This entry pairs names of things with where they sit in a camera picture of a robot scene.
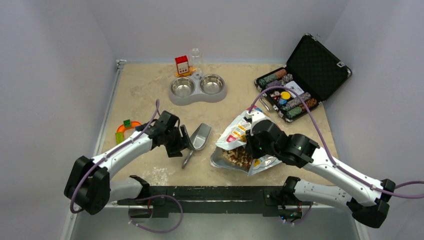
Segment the silver metal scoop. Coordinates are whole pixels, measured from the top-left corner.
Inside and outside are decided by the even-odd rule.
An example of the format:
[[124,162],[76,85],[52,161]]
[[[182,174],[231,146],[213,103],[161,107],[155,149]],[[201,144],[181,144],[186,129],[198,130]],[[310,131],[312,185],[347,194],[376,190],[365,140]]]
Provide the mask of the silver metal scoop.
[[190,141],[194,147],[194,150],[190,150],[186,158],[184,159],[181,168],[185,169],[189,160],[193,156],[194,152],[202,150],[211,133],[212,127],[206,123],[201,123],[194,133],[190,136]]

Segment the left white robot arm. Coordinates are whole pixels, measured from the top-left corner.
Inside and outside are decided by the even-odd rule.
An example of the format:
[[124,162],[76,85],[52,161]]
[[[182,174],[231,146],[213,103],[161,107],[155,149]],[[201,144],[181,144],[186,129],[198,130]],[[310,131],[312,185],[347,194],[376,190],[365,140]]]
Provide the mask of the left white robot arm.
[[112,149],[88,158],[79,157],[73,164],[64,188],[64,195],[71,204],[79,206],[79,212],[91,215],[100,212],[110,202],[131,199],[138,205],[149,199],[149,184],[141,177],[132,175],[124,181],[112,178],[137,157],[164,146],[169,158],[181,157],[182,150],[193,150],[185,125],[180,119],[163,111],[157,119],[140,125],[126,140]]

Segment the pet food bag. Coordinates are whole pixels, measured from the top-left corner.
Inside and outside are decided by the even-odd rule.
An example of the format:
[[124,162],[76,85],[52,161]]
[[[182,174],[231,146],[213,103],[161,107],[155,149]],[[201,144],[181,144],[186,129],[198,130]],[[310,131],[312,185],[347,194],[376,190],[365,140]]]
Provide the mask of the pet food bag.
[[282,163],[270,155],[254,159],[247,154],[246,131],[251,128],[251,123],[245,119],[247,113],[247,109],[240,113],[215,142],[215,150],[210,157],[212,166],[252,176]]

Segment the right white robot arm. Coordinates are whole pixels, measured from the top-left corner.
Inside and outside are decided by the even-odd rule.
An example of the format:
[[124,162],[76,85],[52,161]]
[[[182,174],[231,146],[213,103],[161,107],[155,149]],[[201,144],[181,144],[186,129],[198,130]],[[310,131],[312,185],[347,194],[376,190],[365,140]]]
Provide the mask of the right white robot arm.
[[245,149],[254,159],[269,155],[332,183],[320,185],[289,176],[280,191],[282,200],[288,204],[316,202],[346,210],[357,222],[375,229],[388,216],[389,194],[395,190],[393,181],[365,176],[327,154],[303,134],[287,135],[269,119],[255,121],[246,131]]

